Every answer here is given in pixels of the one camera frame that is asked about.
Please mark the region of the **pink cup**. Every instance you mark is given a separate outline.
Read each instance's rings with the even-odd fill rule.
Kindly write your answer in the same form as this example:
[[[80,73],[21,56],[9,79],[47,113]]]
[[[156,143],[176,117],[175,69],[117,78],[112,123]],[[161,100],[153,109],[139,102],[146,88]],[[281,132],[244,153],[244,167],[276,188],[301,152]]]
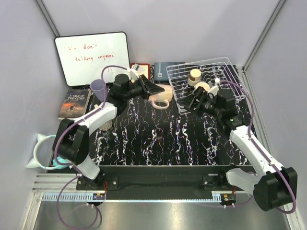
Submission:
[[[158,84],[164,89],[163,92],[149,96],[147,102],[151,103],[152,107],[158,110],[165,110],[169,107],[173,98],[173,90],[170,85]]]

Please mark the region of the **cream ribbed cup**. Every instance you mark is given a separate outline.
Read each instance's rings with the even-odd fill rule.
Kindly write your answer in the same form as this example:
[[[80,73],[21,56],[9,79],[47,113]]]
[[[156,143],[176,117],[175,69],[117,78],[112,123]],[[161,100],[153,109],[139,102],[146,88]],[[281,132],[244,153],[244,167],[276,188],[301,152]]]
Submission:
[[[205,91],[209,91],[210,90],[210,86],[209,86],[209,84],[207,84],[206,82],[198,82],[195,86],[194,86],[194,88],[195,89],[198,89],[199,87],[202,87]]]

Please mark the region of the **lavender cup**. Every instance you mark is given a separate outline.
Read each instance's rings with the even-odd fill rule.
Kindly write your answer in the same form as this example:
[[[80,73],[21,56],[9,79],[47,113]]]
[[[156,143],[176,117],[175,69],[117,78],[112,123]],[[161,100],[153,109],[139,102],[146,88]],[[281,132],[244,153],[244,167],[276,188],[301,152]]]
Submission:
[[[91,83],[90,88],[100,102],[106,101],[107,89],[106,84],[102,79],[94,80]]]

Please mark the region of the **white patterned mug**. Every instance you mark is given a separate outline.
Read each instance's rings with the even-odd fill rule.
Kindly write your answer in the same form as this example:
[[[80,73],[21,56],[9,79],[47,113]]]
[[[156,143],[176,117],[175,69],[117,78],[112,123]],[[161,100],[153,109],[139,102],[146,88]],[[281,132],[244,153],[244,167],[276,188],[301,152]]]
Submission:
[[[97,113],[94,115],[96,126],[100,125],[98,129],[101,131],[108,131],[113,124],[112,119],[114,117],[114,107],[107,106],[106,108],[101,108],[95,104],[94,108],[97,109]]]

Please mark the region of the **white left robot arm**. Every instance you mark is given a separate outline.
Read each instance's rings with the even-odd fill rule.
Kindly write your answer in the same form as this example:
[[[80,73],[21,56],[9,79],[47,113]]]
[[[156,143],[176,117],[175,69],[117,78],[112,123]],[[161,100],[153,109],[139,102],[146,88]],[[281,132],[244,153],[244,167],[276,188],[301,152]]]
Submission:
[[[99,175],[99,166],[88,155],[91,134],[106,122],[120,116],[128,100],[135,97],[148,100],[163,93],[165,89],[143,75],[131,81],[128,75],[119,74],[109,90],[103,79],[94,80],[91,90],[101,102],[100,105],[76,120],[63,119],[56,134],[53,152],[55,158],[60,156],[68,160],[79,174],[87,178],[87,184],[97,190],[103,186],[104,181]]]

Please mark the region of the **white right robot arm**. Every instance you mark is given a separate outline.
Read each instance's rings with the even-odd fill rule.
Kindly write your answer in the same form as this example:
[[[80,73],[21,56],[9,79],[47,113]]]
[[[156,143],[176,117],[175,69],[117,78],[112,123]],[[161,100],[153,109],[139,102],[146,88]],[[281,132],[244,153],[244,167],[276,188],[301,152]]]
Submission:
[[[218,90],[214,97],[203,87],[182,99],[182,105],[196,115],[214,116],[220,129],[247,157],[255,174],[233,167],[218,177],[218,185],[224,190],[232,186],[251,194],[263,211],[280,210],[292,204],[285,214],[296,210],[297,172],[279,163],[251,133],[251,126],[238,114],[236,100],[230,89]]]

